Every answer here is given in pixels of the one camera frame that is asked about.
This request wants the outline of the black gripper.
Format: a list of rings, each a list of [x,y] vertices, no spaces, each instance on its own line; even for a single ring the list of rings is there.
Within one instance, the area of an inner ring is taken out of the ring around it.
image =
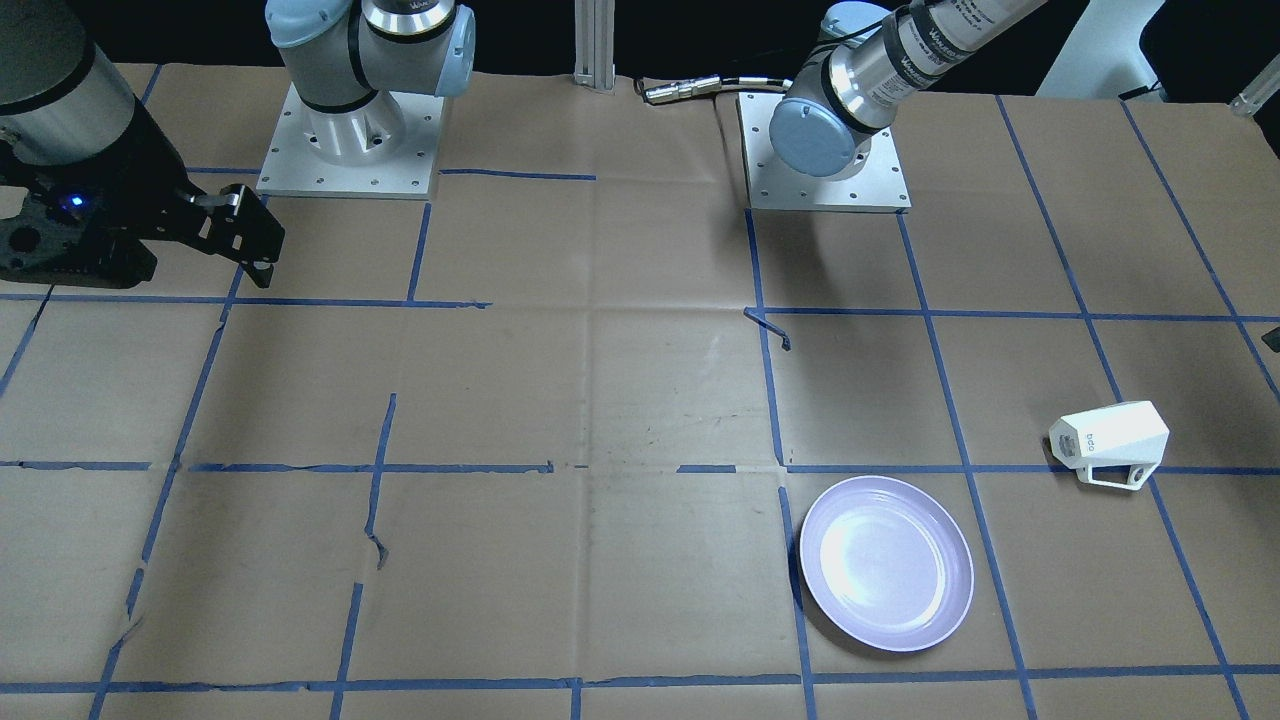
[[[128,290],[151,281],[156,240],[237,263],[260,290],[270,287],[285,229],[246,184],[206,193],[148,111],[134,106],[120,138],[65,165],[17,156],[3,133],[3,186],[26,190],[3,219],[1,277],[29,284]]]

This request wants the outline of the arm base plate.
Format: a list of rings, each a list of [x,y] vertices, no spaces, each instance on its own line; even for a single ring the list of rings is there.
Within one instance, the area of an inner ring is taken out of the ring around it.
[[[748,204],[785,211],[905,213],[908,182],[891,129],[851,132],[817,102],[740,94]]]
[[[443,97],[380,92],[353,111],[326,114],[291,87],[256,190],[274,197],[426,201],[445,110]]]

